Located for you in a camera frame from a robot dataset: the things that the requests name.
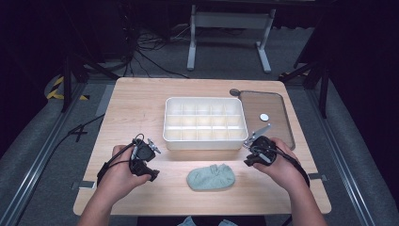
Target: table leg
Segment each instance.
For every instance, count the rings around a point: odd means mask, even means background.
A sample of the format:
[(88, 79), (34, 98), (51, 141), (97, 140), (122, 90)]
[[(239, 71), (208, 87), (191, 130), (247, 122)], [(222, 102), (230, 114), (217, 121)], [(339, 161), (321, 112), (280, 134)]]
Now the table leg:
[(193, 71), (196, 62), (196, 6), (191, 7), (191, 41), (188, 50), (187, 70)]
[(266, 22), (266, 25), (264, 26), (264, 32), (263, 32), (262, 41), (257, 41), (256, 42), (256, 46), (257, 46), (258, 53), (259, 53), (259, 58), (261, 59), (262, 66), (263, 66), (263, 71), (265, 73), (271, 73), (271, 71), (272, 71), (271, 67), (270, 67), (270, 64), (269, 64), (269, 60), (267, 59), (267, 55), (266, 55), (266, 51), (264, 50), (264, 47), (266, 45), (267, 38), (269, 37), (269, 33), (270, 33), (270, 29), (271, 29), (272, 24), (273, 24), (275, 13), (276, 13), (275, 9), (271, 9), (270, 10), (269, 18), (268, 18), (268, 20)]

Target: forearm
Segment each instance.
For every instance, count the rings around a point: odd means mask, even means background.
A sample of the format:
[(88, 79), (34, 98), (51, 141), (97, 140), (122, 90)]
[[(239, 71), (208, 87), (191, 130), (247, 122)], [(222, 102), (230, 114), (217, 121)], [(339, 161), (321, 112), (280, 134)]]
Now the forearm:
[(108, 225), (112, 205), (95, 193), (88, 201), (78, 225)]
[(297, 186), (289, 192), (293, 224), (300, 225), (327, 225), (311, 190), (306, 186)]

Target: metal claw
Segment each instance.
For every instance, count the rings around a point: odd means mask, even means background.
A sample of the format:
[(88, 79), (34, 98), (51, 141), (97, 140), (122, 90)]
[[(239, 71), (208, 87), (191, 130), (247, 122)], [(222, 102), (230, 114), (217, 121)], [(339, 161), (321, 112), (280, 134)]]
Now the metal claw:
[(150, 146), (150, 148), (151, 148), (153, 151), (158, 152), (158, 153), (161, 153), (161, 151), (159, 151), (158, 147), (156, 147), (155, 144), (154, 144), (149, 138), (147, 138), (147, 140), (149, 141), (149, 146)]
[(270, 123), (268, 123), (264, 128), (259, 129), (255, 132), (252, 133), (252, 136), (244, 141), (244, 147), (249, 148), (250, 144), (255, 141), (257, 138), (259, 138), (261, 135), (266, 133), (267, 130), (269, 130), (272, 127)]

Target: metal stand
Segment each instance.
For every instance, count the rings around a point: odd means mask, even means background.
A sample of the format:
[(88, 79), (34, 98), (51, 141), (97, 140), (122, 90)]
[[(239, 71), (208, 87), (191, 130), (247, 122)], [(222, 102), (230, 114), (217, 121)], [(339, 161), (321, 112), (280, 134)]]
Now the metal stand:
[(328, 88), (328, 67), (325, 63), (321, 62), (312, 62), (309, 63), (305, 66), (302, 66), (301, 68), (296, 69), (295, 71), (291, 73), (283, 73), (281, 77), (279, 78), (279, 81), (282, 83), (285, 83), (302, 73), (305, 73), (307, 71), (310, 71), (306, 79), (303, 81), (303, 87), (305, 89), (314, 89), (314, 87), (317, 85), (318, 81), (322, 79), (321, 81), (321, 87), (320, 87), (320, 97), (319, 97), (319, 110), (320, 113), (322, 114), (323, 118), (327, 118), (326, 114), (326, 102), (327, 102), (327, 88)]
[(256, 42), (263, 71), (271, 73), (269, 61), (264, 47), (272, 27), (276, 10), (271, 9), (269, 14), (226, 13), (226, 12), (197, 12), (196, 6), (191, 8), (191, 41), (188, 50), (187, 70), (193, 71), (196, 60), (196, 27), (226, 27), (263, 29), (263, 38)]

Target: human hand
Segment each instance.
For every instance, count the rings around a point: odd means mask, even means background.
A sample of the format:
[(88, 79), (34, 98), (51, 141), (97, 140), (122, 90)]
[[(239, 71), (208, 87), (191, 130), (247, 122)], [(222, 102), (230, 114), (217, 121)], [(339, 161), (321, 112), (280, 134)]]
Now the human hand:
[[(281, 139), (272, 137), (270, 140), (276, 143), (283, 152), (289, 154), (298, 163), (298, 159), (291, 149)], [(271, 166), (265, 166), (260, 163), (253, 164), (253, 168), (269, 175), (279, 186), (287, 190), (288, 192), (295, 189), (297, 186), (306, 185), (300, 172), (281, 155), (277, 154), (275, 162)]]
[[(124, 147), (124, 145), (115, 146), (112, 155), (114, 156)], [(151, 179), (149, 174), (136, 176), (130, 172), (129, 159), (132, 151), (133, 147), (126, 150), (110, 163), (110, 166), (112, 166), (115, 163), (121, 162), (108, 169), (97, 187), (96, 196), (102, 196), (103, 201), (111, 206), (127, 196), (135, 187), (144, 185)]]

